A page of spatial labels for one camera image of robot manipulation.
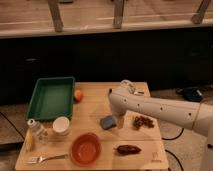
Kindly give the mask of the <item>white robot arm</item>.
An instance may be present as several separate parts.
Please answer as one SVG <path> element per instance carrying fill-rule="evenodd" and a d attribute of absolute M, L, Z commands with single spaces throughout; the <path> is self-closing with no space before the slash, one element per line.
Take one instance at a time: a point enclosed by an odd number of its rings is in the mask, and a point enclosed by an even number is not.
<path fill-rule="evenodd" d="M 213 171 L 213 105 L 138 95 L 129 80 L 110 88 L 108 99 L 111 112 L 117 118 L 123 118 L 127 111 L 133 111 L 205 136 L 207 140 L 200 171 Z"/>

